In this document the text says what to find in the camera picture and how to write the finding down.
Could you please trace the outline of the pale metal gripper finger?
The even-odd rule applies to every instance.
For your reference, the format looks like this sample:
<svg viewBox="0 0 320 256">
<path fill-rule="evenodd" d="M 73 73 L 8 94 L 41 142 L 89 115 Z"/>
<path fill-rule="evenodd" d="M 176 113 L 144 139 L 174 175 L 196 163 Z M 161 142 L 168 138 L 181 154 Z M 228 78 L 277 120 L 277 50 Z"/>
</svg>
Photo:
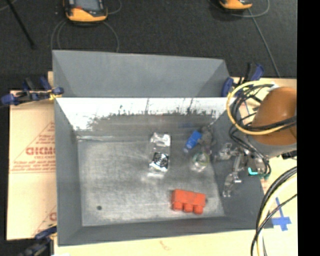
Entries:
<svg viewBox="0 0 320 256">
<path fill-rule="evenodd" d="M 240 148 L 233 146 L 231 142 L 226 142 L 215 154 L 215 161 L 227 161 L 231 157 L 236 157 L 240 153 Z"/>
<path fill-rule="evenodd" d="M 222 196 L 224 198 L 231 197 L 237 186 L 241 183 L 242 180 L 240 179 L 237 172 L 229 173 L 224 181 Z"/>
</svg>

